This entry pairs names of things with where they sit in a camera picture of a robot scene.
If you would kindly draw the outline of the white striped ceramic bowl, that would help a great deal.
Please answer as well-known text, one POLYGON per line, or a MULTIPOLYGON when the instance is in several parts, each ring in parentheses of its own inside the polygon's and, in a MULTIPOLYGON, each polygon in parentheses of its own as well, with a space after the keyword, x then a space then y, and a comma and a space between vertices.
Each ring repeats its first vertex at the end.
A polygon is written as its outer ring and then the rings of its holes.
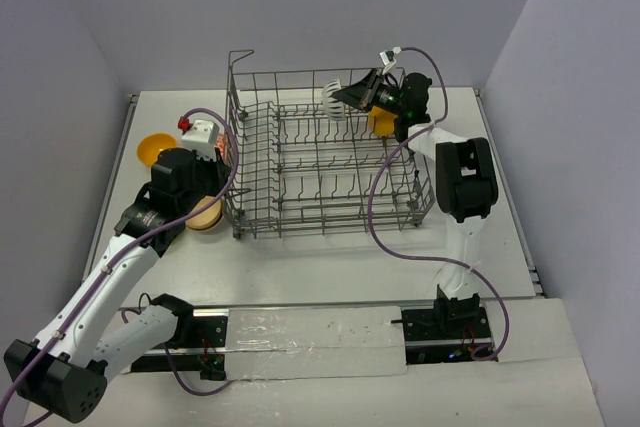
POLYGON ((334 94, 342 89, 339 79, 329 81, 322 89, 322 107, 324 114, 331 120, 341 121, 345 119, 345 105, 334 94))

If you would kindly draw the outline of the large orange plastic bowl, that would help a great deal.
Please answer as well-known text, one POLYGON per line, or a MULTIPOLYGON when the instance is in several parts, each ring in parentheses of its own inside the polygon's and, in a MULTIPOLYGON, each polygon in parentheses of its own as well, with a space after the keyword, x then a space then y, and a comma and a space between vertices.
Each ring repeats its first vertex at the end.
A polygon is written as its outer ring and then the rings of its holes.
POLYGON ((373 106, 368 113, 369 130, 378 137, 393 137, 397 118, 397 115, 378 106, 373 106))

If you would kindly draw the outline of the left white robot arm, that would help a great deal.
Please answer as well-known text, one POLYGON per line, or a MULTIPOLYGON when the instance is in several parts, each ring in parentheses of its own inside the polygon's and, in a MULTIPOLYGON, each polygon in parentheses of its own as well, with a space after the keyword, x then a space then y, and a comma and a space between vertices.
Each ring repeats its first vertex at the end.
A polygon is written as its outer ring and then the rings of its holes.
POLYGON ((195 333, 193 306, 162 294, 132 322, 105 330, 141 278, 163 257, 186 223, 202 211, 200 201, 217 202, 237 175, 237 163, 218 151, 163 151, 150 180, 121 215, 103 256, 63 309, 32 340, 14 340, 4 353, 13 396, 71 423, 86 419, 108 384, 125 367, 158 344, 180 346, 195 333))

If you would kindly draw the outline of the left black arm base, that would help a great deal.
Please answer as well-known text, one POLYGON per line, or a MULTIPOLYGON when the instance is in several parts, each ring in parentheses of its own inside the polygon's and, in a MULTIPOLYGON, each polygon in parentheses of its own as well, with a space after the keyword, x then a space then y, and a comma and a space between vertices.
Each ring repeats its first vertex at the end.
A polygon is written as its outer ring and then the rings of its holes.
MULTIPOLYGON (((225 349, 228 318, 222 315, 197 316, 187 336, 170 347, 179 372, 198 372, 201 380, 226 381, 225 349)), ((132 372, 169 372, 169 360, 161 345, 154 347, 131 365, 132 372)))

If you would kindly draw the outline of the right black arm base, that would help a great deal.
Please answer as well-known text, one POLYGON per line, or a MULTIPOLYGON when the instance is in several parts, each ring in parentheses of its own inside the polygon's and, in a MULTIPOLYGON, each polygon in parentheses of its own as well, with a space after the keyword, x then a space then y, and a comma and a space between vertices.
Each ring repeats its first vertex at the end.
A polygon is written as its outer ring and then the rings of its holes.
POLYGON ((494 353, 478 295, 464 301, 438 297, 432 307, 402 308, 391 324, 402 329, 408 365, 465 363, 494 353))

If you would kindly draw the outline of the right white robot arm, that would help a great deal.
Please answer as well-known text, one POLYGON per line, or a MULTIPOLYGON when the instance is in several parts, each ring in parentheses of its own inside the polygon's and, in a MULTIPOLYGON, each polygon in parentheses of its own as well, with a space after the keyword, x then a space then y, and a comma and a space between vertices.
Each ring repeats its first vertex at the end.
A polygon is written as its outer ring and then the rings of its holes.
POLYGON ((437 285, 434 325, 446 338, 459 336, 478 315, 480 298, 470 277, 477 273, 480 231, 499 196, 491 148, 484 137, 456 136, 435 125, 427 111, 432 80, 409 73, 396 85, 383 69, 372 69, 359 82, 344 87, 338 79, 322 90, 323 109, 331 118, 346 107, 370 112, 377 107, 394 116, 398 146, 383 164, 388 168, 401 150, 419 153, 436 168, 435 198, 446 215, 446 255, 437 285))

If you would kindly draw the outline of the small orange plastic bowl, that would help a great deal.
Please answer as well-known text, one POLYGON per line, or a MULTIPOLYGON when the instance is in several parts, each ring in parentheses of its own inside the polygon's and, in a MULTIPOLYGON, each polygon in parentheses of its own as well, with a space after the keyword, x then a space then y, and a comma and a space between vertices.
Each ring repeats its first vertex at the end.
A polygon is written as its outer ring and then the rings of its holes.
POLYGON ((151 167, 164 150, 175 148, 176 146, 177 141, 172 135, 154 133, 140 141, 136 149, 136 155, 143 165, 151 167))

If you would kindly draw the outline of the tan ceramic bowl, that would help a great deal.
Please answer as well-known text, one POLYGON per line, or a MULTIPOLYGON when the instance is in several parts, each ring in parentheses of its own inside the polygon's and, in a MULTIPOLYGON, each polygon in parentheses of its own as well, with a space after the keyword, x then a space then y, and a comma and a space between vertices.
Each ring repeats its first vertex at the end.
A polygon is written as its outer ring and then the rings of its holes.
POLYGON ((223 217, 223 201, 219 200, 201 214, 186 221, 186 227, 193 231, 206 231, 219 224, 223 217))

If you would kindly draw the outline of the red patterned white bowl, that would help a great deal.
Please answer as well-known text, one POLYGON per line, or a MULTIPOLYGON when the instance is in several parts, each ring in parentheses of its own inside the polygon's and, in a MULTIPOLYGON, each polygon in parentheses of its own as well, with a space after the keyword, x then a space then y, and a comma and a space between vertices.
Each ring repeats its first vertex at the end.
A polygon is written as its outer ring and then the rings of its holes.
POLYGON ((223 160, 228 160, 230 152, 232 151, 231 143, 226 133, 219 133, 215 142, 216 149, 223 160))

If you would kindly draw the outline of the clear plastic tape sheet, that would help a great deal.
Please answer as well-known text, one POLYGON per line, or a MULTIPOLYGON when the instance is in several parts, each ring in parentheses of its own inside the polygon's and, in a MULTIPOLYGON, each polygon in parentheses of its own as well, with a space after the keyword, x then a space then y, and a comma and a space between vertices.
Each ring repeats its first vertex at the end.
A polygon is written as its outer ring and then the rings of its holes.
POLYGON ((385 377, 407 371, 398 307, 235 309, 230 380, 385 377))

